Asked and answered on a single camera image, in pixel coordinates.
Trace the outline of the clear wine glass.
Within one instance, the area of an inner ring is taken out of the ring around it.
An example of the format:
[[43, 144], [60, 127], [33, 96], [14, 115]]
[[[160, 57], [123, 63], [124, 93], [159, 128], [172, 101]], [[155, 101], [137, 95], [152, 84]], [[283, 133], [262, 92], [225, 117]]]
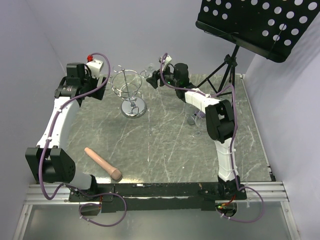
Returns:
[[199, 111], [194, 117], [195, 132], [194, 138], [200, 138], [206, 132], [206, 115]]
[[189, 118], [189, 117], [196, 118], [196, 116], [198, 115], [199, 111], [200, 110], [198, 108], [196, 108], [195, 106], [193, 106], [193, 105], [191, 105], [189, 103], [185, 104], [184, 113], [185, 113], [185, 116], [187, 118]]
[[149, 64], [146, 66], [145, 70], [146, 70], [147, 72], [152, 73], [152, 72], [155, 70], [154, 64], [153, 64], [153, 63], [149, 63]]

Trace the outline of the clear wine glass back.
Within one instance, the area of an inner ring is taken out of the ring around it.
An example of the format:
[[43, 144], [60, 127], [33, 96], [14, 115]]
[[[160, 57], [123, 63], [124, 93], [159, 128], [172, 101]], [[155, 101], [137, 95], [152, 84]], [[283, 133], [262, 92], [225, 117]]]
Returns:
[[153, 64], [153, 63], [149, 63], [149, 64], [146, 66], [145, 70], [146, 70], [147, 72], [152, 73], [152, 72], [155, 70], [154, 64]]

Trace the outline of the clear wine glass front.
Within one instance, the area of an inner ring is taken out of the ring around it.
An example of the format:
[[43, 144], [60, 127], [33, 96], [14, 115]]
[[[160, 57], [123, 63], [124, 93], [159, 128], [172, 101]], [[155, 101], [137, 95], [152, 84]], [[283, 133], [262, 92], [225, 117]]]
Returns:
[[199, 111], [200, 110], [198, 108], [196, 108], [195, 106], [193, 106], [193, 105], [191, 105], [189, 103], [185, 104], [184, 113], [185, 113], [185, 116], [187, 118], [189, 118], [189, 117], [196, 118], [196, 116], [198, 115]]

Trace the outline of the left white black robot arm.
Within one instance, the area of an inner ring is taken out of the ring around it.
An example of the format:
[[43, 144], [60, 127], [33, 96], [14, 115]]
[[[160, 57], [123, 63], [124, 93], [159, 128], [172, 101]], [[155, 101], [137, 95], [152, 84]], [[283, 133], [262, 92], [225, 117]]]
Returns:
[[102, 100], [105, 86], [99, 81], [104, 63], [93, 59], [87, 63], [68, 63], [67, 75], [54, 92], [54, 106], [44, 134], [35, 147], [26, 149], [25, 158], [37, 183], [61, 183], [80, 191], [87, 201], [99, 195], [96, 178], [76, 168], [66, 153], [70, 129], [85, 97]]

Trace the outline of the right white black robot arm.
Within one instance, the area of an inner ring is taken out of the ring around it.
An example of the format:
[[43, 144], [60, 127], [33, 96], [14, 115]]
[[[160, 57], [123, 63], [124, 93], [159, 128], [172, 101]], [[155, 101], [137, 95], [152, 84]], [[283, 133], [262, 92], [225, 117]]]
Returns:
[[177, 63], [170, 71], [170, 65], [155, 70], [146, 78], [154, 89], [167, 86], [174, 89], [177, 97], [196, 108], [205, 117], [206, 131], [214, 141], [218, 159], [218, 193], [223, 199], [230, 199], [240, 189], [240, 178], [235, 163], [234, 141], [238, 129], [235, 106], [227, 99], [219, 100], [206, 94], [190, 82], [189, 69], [184, 63]]

